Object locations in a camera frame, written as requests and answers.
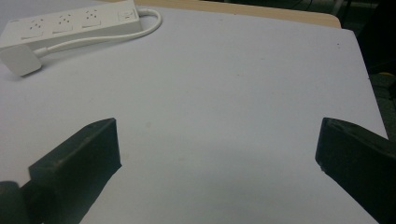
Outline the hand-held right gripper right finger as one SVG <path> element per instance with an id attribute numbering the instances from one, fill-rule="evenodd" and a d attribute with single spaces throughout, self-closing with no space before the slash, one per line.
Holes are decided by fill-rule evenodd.
<path id="1" fill-rule="evenodd" d="M 379 224 L 396 224 L 396 143 L 357 124 L 325 118 L 315 160 Z"/>

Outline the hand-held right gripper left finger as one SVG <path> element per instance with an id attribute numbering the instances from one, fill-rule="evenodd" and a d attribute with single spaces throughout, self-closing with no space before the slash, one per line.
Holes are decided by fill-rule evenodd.
<path id="1" fill-rule="evenodd" d="M 121 168 L 116 120 L 91 123 L 29 167 L 22 187 L 32 224 L 78 224 Z"/>

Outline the white power plug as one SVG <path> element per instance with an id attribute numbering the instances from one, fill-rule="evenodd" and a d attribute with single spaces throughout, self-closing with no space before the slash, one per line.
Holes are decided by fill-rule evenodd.
<path id="1" fill-rule="evenodd" d="M 12 74 L 19 77 L 29 75 L 42 67 L 34 52 L 24 45 L 1 51 L 0 60 Z"/>

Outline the white power strip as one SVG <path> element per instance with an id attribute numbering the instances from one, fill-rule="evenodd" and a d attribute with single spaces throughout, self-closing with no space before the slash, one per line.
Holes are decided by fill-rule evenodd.
<path id="1" fill-rule="evenodd" d="M 40 49 L 74 39 L 142 30 L 134 1 L 127 0 L 9 21 L 0 35 L 0 50 L 18 45 Z"/>

